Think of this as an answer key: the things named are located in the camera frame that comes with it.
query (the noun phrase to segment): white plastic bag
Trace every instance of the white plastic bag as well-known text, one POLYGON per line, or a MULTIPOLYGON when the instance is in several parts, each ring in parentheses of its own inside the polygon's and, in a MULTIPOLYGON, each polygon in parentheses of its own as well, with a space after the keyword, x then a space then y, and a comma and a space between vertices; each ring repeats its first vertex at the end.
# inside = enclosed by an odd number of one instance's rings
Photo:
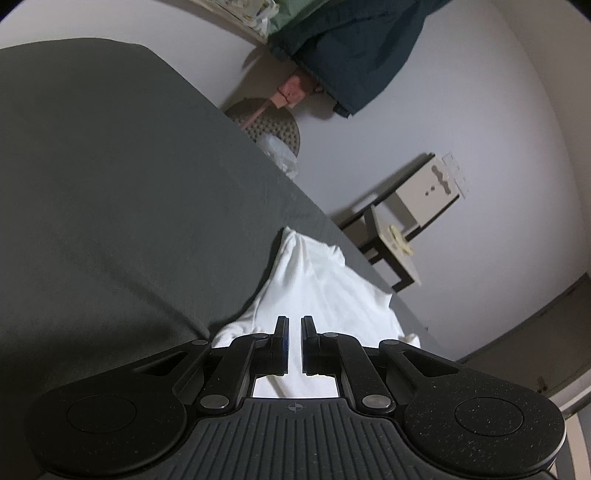
POLYGON ((258 147, 269 156, 288 178, 297 175, 297 158, 290 148, 275 135, 263 133, 256 141, 258 147))

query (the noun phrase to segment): gray bed sheet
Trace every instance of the gray bed sheet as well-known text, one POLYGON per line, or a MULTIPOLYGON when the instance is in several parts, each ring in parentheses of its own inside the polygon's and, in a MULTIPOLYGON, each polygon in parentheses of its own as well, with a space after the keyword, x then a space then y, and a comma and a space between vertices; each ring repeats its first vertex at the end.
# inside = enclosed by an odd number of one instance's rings
MULTIPOLYGON (((38 473, 22 433, 36 395, 211 338, 268 277, 285 225, 340 246, 388 290, 246 135, 138 45, 0 51, 0 202, 3 479, 38 473)), ((442 353, 396 295, 391 307, 442 353)))

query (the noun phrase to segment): dark blue cloth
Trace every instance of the dark blue cloth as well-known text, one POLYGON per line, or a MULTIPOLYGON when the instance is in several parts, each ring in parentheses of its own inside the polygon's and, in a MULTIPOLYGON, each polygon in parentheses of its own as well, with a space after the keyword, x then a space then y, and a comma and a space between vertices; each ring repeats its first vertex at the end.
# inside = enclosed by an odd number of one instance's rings
POLYGON ((327 4, 269 38, 279 59, 291 57, 336 101, 357 113, 407 61, 427 15, 450 0, 345 0, 327 4))

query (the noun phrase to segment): white cloth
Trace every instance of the white cloth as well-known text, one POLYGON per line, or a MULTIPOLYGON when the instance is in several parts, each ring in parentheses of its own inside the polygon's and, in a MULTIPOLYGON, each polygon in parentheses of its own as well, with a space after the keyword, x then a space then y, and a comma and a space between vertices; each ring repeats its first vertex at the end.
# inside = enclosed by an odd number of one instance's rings
POLYGON ((290 319, 289 373, 260 378, 254 396, 337 397, 333 378, 302 373, 301 318, 311 315, 318 333, 352 335, 363 346, 377 347, 381 340, 399 339, 419 347, 416 335, 404 337, 389 308, 391 296, 345 266, 338 247, 286 227, 269 280, 244 315, 219 331, 213 347, 228 346, 241 335, 272 333, 277 317, 286 316, 290 319))

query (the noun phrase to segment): electrical outlet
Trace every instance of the electrical outlet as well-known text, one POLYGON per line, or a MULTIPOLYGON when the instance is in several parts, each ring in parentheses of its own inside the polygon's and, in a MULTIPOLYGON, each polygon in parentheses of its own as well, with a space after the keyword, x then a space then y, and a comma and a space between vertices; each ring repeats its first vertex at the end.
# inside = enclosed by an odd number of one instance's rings
POLYGON ((457 189, 460 190, 462 198, 466 198, 466 195, 470 191, 470 183, 466 178, 466 174, 457 162, 456 157, 452 153, 448 153, 443 157, 442 162, 445 163, 449 174, 453 177, 454 182, 457 185, 457 189))

